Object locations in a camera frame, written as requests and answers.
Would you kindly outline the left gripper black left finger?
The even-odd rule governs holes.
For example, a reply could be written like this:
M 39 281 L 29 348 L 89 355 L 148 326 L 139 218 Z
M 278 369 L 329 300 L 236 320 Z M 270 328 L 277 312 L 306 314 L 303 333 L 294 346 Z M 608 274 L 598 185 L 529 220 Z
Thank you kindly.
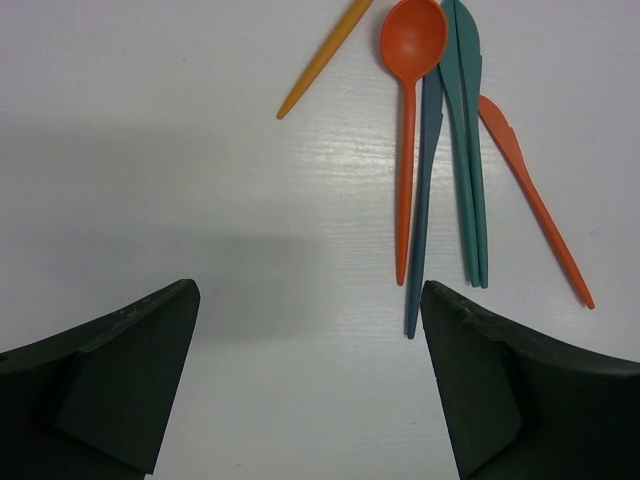
M 195 281 L 1 355 L 4 479 L 153 474 L 192 341 Z

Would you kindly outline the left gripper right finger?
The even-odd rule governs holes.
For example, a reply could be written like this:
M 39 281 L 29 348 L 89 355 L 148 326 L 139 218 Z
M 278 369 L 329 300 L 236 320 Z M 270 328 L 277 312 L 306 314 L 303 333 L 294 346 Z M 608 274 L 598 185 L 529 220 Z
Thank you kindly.
M 421 312 L 460 478 L 638 478 L 638 363 L 554 339 L 436 281 Z

